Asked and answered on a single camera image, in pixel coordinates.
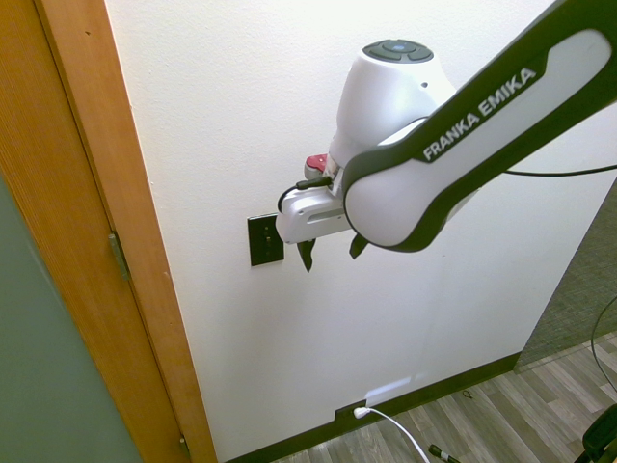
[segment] black switch plate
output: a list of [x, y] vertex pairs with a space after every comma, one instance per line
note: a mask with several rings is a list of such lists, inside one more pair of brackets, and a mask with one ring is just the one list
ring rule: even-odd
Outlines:
[[282, 240], [275, 226], [277, 214], [249, 217], [251, 266], [284, 259]]

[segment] white plug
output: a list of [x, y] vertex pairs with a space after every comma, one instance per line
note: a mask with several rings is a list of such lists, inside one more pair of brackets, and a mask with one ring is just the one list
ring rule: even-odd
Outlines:
[[354, 417], [356, 417], [358, 420], [360, 418], [364, 418], [369, 413], [370, 413], [370, 409], [366, 407], [358, 407], [354, 409]]

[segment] laminate flooring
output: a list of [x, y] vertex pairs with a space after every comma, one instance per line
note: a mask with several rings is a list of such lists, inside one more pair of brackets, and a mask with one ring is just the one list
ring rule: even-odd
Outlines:
[[[599, 339], [596, 351], [617, 383], [617, 337]], [[468, 388], [467, 393], [447, 395], [393, 418], [427, 454], [435, 444], [461, 463], [567, 463], [582, 453], [581, 438], [589, 425], [617, 402], [589, 342]], [[381, 420], [279, 463], [422, 461], [408, 438]]]

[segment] black baseboard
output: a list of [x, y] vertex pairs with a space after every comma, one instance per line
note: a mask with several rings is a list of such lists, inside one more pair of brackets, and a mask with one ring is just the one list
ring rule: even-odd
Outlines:
[[[500, 360], [495, 360], [487, 365], [444, 379], [439, 383], [431, 384], [430, 386], [413, 391], [412, 393], [380, 403], [374, 408], [388, 415], [397, 415], [424, 403], [437, 400], [438, 398], [456, 393], [457, 391], [462, 391], [474, 384], [506, 373], [514, 368], [520, 355], [521, 352]], [[284, 458], [298, 451], [310, 449], [317, 444], [334, 439], [334, 437], [372, 424], [379, 419], [381, 419], [381, 417], [375, 414], [369, 414], [361, 421], [356, 420], [353, 415], [345, 416], [344, 418], [337, 417], [333, 422], [328, 422], [303, 432], [302, 434], [272, 444], [271, 446], [239, 456], [229, 460], [228, 463], [267, 463], [278, 460], [279, 458]]]

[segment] wall outlet plate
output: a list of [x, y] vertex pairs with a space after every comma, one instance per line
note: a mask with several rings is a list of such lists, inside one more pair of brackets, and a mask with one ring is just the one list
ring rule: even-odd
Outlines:
[[284, 259], [282, 240], [276, 227], [277, 214], [249, 217], [251, 266]]
[[354, 416], [354, 410], [358, 407], [365, 407], [366, 400], [360, 400], [359, 402], [352, 403], [351, 405], [347, 405], [346, 407], [339, 408], [335, 411], [335, 423], [339, 422], [347, 422], [347, 421], [356, 421], [357, 418]]

